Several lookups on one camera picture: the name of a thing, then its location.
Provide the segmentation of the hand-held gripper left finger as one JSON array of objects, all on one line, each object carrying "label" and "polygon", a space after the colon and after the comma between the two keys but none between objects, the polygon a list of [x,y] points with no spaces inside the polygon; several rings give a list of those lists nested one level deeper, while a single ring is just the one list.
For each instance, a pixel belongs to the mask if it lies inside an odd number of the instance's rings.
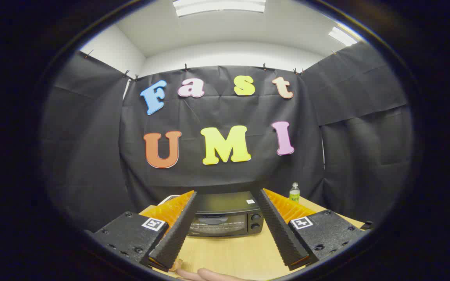
[{"label": "hand-held gripper left finger", "polygon": [[168,272],[189,232],[197,197],[190,191],[141,213],[125,212],[90,237],[135,266]]}]

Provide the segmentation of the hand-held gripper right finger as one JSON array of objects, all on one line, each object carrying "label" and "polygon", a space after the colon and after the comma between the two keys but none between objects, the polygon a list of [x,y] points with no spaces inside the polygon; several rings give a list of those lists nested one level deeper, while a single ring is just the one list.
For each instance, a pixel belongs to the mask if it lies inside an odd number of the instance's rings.
[{"label": "hand-held gripper right finger", "polygon": [[257,190],[257,202],[290,270],[334,256],[366,233],[332,210],[315,212],[267,189]]}]

